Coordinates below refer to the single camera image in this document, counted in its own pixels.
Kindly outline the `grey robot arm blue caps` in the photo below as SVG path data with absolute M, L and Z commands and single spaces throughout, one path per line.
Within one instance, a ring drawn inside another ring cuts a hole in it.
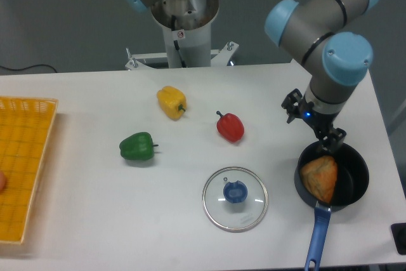
M 150 11 L 161 27 L 171 68 L 208 67 L 211 24 L 218 0 L 126 0 L 136 11 Z M 346 133 L 333 122 L 365 77 L 373 61 L 372 46 L 345 26 L 379 0 L 283 0 L 269 12 L 264 30 L 311 75 L 305 93 L 294 90 L 282 103 L 290 121 L 300 118 L 313 130 L 321 150 L 333 153 Z

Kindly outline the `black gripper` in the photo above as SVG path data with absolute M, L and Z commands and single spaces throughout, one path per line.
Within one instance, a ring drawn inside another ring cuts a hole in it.
M 292 90 L 281 104 L 287 113 L 287 124 L 297 118 L 309 125 L 318 139 L 317 152 L 335 153 L 343 144 L 345 130 L 332 127 L 338 115 L 335 106 L 325 103 L 313 93 L 302 94 L 297 88 Z

